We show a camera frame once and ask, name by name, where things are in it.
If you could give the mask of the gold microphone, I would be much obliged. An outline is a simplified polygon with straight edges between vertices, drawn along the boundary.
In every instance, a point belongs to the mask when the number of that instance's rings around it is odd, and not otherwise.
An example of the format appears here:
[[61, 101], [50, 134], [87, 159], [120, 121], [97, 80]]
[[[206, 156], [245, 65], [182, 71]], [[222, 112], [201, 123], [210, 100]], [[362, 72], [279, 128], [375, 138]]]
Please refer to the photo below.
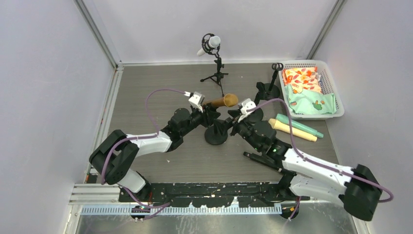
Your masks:
[[235, 94], [226, 94], [219, 99], [207, 101], [204, 105], [209, 105], [213, 108], [233, 107], [238, 104], [238, 101], [238, 97]]

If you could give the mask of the white microphone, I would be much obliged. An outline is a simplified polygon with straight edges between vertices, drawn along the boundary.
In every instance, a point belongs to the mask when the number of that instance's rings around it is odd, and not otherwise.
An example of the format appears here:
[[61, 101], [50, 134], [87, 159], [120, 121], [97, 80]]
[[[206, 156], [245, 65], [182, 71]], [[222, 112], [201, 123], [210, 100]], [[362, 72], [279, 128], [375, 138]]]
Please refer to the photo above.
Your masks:
[[204, 54], [214, 55], [216, 58], [219, 57], [221, 38], [214, 34], [205, 34], [202, 38], [201, 49], [198, 50], [197, 56], [203, 56]]

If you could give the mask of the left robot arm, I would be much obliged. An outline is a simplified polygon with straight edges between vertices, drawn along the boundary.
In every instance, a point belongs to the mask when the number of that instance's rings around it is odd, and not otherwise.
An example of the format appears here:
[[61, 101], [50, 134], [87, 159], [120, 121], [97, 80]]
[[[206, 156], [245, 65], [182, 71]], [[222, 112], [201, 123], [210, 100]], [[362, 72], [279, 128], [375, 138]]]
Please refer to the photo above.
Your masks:
[[210, 127], [221, 114], [209, 105], [204, 108], [203, 111], [195, 108], [175, 110], [167, 125], [158, 133], [130, 135], [119, 129], [114, 130], [93, 151], [89, 163], [105, 183], [117, 184], [133, 193], [139, 193], [149, 183], [140, 173], [131, 169], [135, 158], [171, 152], [184, 142], [185, 135], [198, 126]]

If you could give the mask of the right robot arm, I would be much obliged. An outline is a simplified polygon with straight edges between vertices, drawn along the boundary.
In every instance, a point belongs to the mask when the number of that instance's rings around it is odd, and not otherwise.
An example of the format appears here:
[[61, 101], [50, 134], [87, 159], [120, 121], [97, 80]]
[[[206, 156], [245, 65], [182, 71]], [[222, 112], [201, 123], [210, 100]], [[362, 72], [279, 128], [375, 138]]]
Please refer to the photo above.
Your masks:
[[239, 120], [239, 110], [228, 113], [231, 135], [238, 134], [258, 152], [244, 152], [244, 156], [283, 175], [281, 194], [319, 198], [343, 207], [358, 219], [373, 219], [383, 190], [370, 168], [342, 166], [311, 156], [277, 139], [276, 130], [267, 121], [251, 124]]

